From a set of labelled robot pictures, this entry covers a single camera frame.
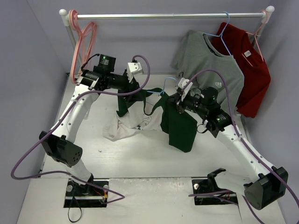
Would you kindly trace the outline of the white and green t-shirt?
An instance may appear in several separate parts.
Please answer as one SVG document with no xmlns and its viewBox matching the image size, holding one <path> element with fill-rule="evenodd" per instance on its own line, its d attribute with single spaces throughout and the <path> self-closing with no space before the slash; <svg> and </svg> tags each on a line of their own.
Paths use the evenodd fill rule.
<svg viewBox="0 0 299 224">
<path fill-rule="evenodd" d="M 168 134 L 168 143 L 178 150 L 191 151 L 197 121 L 188 113 L 180 114 L 173 97 L 160 88 L 141 90 L 130 96 L 118 96 L 118 109 L 103 128 L 103 137 L 117 141 L 141 131 Z"/>
</svg>

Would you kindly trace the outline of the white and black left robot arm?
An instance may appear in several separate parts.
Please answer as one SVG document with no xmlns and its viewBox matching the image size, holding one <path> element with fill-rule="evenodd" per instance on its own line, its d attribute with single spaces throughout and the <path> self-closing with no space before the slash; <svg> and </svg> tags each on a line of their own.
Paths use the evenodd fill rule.
<svg viewBox="0 0 299 224">
<path fill-rule="evenodd" d="M 83 196 L 90 195 L 93 191 L 93 175 L 81 160 L 83 149 L 74 143 L 79 127 L 92 104 L 98 99 L 100 91 L 135 91 L 139 84 L 134 75 L 143 72 L 141 64 L 134 59 L 127 64 L 122 75 L 114 74 L 116 59 L 103 54 L 99 57 L 99 63 L 93 70 L 86 69 L 84 64 L 81 66 L 82 74 L 77 79 L 73 96 L 58 121 L 59 126 L 52 133 L 43 131 L 39 136 L 46 154 L 76 177 L 76 189 Z"/>
</svg>

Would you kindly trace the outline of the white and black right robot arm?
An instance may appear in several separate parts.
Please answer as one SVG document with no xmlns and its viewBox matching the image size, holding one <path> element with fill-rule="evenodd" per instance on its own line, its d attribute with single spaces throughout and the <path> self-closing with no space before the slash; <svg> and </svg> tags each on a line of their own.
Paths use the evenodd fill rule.
<svg viewBox="0 0 299 224">
<path fill-rule="evenodd" d="M 261 210 L 285 195 L 288 172 L 267 161 L 243 137 L 232 117 L 216 102 L 217 95 L 213 87 L 205 87 L 197 97 L 191 96 L 185 87 L 178 87 L 170 103 L 179 113 L 190 111 L 199 115 L 206 130 L 230 150 L 248 174 L 234 175 L 219 168 L 207 175 L 209 192 L 240 193 L 253 208 Z"/>
</svg>

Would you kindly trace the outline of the grey t-shirt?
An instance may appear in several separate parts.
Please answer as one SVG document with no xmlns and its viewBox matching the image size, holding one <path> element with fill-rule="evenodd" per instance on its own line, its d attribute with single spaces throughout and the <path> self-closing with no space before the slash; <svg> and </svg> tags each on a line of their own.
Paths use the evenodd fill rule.
<svg viewBox="0 0 299 224">
<path fill-rule="evenodd" d="M 176 50 L 171 67 L 176 70 L 177 77 L 187 79 L 207 70 L 193 80 L 192 88 L 217 89 L 217 102 L 226 113 L 229 113 L 228 89 L 231 110 L 234 112 L 237 109 L 237 101 L 244 86 L 244 75 L 234 57 L 216 50 L 203 32 L 187 31 Z"/>
</svg>

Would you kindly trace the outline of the pink hanger bundle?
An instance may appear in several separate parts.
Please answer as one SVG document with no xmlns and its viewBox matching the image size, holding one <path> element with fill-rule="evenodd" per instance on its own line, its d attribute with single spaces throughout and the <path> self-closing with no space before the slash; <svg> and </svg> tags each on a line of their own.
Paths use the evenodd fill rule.
<svg viewBox="0 0 299 224">
<path fill-rule="evenodd" d="M 95 22 L 88 23 L 83 29 L 81 29 L 79 22 L 78 22 L 78 12 L 76 10 L 70 10 L 69 11 L 69 19 L 70 19 L 70 25 L 71 28 L 77 32 L 78 34 L 78 40 L 76 41 L 74 53 L 73 53 L 73 59 L 71 64 L 71 70 L 70 70 L 70 76 L 73 84 L 77 84 L 77 78 L 82 74 L 81 71 L 76 70 L 76 66 L 79 60 L 79 53 L 80 50 L 82 50 L 82 64 L 86 63 L 87 60 L 91 56 L 92 49 L 96 42 L 96 34 L 98 30 L 98 26 Z M 88 35 L 91 35 L 91 39 L 88 45 L 88 48 L 85 49 L 86 43 L 85 39 L 88 37 Z"/>
</svg>

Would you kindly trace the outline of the red t-shirt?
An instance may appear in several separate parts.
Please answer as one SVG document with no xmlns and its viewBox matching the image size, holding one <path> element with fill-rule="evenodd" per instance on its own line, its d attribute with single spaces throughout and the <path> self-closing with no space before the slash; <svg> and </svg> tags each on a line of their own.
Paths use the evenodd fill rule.
<svg viewBox="0 0 299 224">
<path fill-rule="evenodd" d="M 217 34 L 224 25 L 225 22 L 220 24 Z M 236 104 L 237 111 L 245 117 L 255 118 L 271 83 L 266 61 L 262 62 L 246 31 L 228 24 L 223 39 L 244 75 L 244 86 Z M 212 45 L 220 53 L 228 55 L 220 39 L 213 38 Z"/>
</svg>

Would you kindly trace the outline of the blue hanger with grey shirt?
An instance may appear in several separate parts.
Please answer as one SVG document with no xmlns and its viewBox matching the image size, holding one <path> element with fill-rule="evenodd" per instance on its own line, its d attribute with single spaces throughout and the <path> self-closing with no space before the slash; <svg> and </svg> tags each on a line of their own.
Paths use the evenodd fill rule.
<svg viewBox="0 0 299 224">
<path fill-rule="evenodd" d="M 225 43 L 225 41 L 224 41 L 224 39 L 223 39 L 223 34 L 224 34 L 224 32 L 225 32 L 225 30 L 226 30 L 226 28 L 227 28 L 227 26 L 228 26 L 228 24 L 229 24 L 229 22 L 230 22 L 230 15 L 229 15 L 229 13 L 226 12 L 226 11 L 223 11 L 223 12 L 224 12 L 224 14 L 227 16 L 228 19 L 227 19 L 227 21 L 226 21 L 224 27 L 222 28 L 221 32 L 220 32 L 218 35 L 213 35 L 213 34 L 209 34 L 209 33 L 205 33 L 205 32 L 204 32 L 203 34 L 206 35 L 206 36 L 211 36 L 211 37 L 213 37 L 213 38 L 218 38 L 218 39 L 220 39 L 221 42 L 222 42 L 222 45 L 223 45 L 223 47 L 226 49 L 228 55 L 229 55 L 229 56 L 232 56 L 232 54 L 231 54 L 229 48 L 227 47 L 227 45 L 226 45 L 226 43 Z"/>
</svg>

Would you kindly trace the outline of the pink hanger with red shirt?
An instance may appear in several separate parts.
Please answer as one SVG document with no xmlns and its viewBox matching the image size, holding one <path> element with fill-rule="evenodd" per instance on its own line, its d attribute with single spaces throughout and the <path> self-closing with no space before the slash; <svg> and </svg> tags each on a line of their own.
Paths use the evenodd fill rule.
<svg viewBox="0 0 299 224">
<path fill-rule="evenodd" d="M 252 46 L 253 48 L 257 47 L 257 50 L 259 52 L 259 55 L 261 57 L 262 62 L 264 62 L 264 57 L 262 55 L 258 40 L 261 36 L 261 33 L 264 29 L 264 26 L 266 24 L 266 21 L 268 19 L 268 13 L 265 9 L 262 9 L 261 12 L 263 13 L 263 17 L 261 19 L 261 25 L 257 28 L 257 30 L 254 33 L 250 33 L 248 31 L 246 31 L 246 34 L 253 36 L 253 42 L 252 42 Z"/>
</svg>

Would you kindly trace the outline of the silver and white clothes rack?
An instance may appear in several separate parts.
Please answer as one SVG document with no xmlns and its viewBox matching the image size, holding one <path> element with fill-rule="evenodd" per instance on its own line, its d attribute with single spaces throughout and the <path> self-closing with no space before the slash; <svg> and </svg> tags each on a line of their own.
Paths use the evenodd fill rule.
<svg viewBox="0 0 299 224">
<path fill-rule="evenodd" d="M 74 31 L 71 28 L 70 25 L 70 19 L 69 19 L 69 11 L 66 11 L 64 9 L 61 9 L 59 11 L 63 23 L 69 33 L 70 40 L 72 42 L 72 45 L 75 49 L 76 41 L 78 40 L 78 34 L 76 31 Z M 95 14 L 95 15 L 78 15 L 78 22 L 83 29 L 88 23 L 90 22 L 95 22 L 96 20 L 108 20 L 108 19 L 167 19 L 167 18 L 172 18 L 172 19 L 182 19 L 182 18 L 219 18 L 221 15 L 220 14 Z M 85 39 L 86 47 L 85 49 L 88 48 L 89 42 L 91 39 L 91 35 L 89 34 L 88 37 Z M 208 39 L 212 43 L 213 37 L 208 36 Z M 107 44 L 105 41 L 102 42 L 102 45 L 104 46 L 105 49 L 107 49 L 109 52 L 112 52 L 114 54 L 133 54 L 133 53 L 138 53 L 141 50 L 147 51 L 150 56 L 152 56 L 156 61 L 164 63 L 167 61 L 168 58 L 173 60 L 173 57 L 176 53 L 176 51 L 167 51 L 164 49 L 162 46 L 157 46 L 157 45 L 149 45 L 149 42 L 152 40 L 152 37 L 147 36 L 144 34 L 143 30 L 137 30 L 133 32 L 133 36 L 129 38 L 130 46 L 129 47 L 122 47 L 120 49 L 114 48 L 111 44 Z M 146 43 L 147 45 L 145 47 L 141 46 L 141 43 Z M 82 64 L 82 50 L 80 50 L 79 53 L 79 60 L 76 66 L 76 70 L 81 71 L 80 68 L 83 65 Z M 85 68 L 87 64 L 89 63 L 89 60 L 92 58 L 92 54 L 90 58 L 87 60 L 86 63 L 84 63 Z M 228 108 L 231 110 L 231 104 L 230 104 L 230 97 L 228 93 L 228 89 L 226 89 L 227 93 L 227 99 L 228 99 Z"/>
</svg>

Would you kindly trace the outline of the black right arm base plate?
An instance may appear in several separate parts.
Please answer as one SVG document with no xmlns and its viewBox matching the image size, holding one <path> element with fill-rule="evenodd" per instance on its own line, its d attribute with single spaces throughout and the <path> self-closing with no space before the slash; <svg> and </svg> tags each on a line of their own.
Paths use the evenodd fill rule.
<svg viewBox="0 0 299 224">
<path fill-rule="evenodd" d="M 216 176 L 225 171 L 226 169 L 219 168 L 209 173 L 206 178 L 192 179 L 192 198 L 196 206 L 228 204 L 238 206 L 236 193 L 219 188 L 216 183 Z"/>
</svg>

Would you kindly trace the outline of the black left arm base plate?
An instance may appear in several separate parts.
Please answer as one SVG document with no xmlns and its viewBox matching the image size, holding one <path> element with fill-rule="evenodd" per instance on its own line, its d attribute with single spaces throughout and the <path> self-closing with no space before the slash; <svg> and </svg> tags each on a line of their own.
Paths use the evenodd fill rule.
<svg viewBox="0 0 299 224">
<path fill-rule="evenodd" d="M 66 186 L 64 208 L 106 208 L 108 193 L 91 186 L 88 188 L 88 194 L 84 195 L 82 186 L 69 179 Z"/>
</svg>

